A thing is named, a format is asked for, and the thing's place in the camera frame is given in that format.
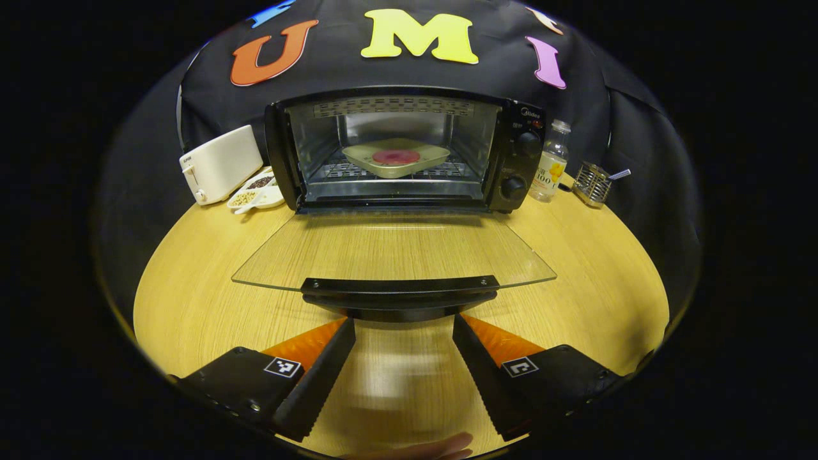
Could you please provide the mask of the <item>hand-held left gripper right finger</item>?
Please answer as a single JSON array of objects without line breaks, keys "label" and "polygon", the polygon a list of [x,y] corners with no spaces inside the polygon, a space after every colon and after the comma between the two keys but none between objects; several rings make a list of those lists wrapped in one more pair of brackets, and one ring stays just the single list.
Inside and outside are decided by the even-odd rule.
[{"label": "hand-held left gripper right finger", "polygon": [[569,344],[544,348],[465,314],[452,339],[505,441],[553,430],[626,381]]}]

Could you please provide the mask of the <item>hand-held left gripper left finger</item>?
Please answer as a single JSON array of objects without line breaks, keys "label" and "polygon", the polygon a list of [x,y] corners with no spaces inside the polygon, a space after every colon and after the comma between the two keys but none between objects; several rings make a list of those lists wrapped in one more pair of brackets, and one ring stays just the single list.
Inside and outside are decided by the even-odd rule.
[{"label": "hand-held left gripper left finger", "polygon": [[355,321],[339,318],[263,351],[234,347],[183,378],[167,377],[219,413],[301,442],[355,343]]}]

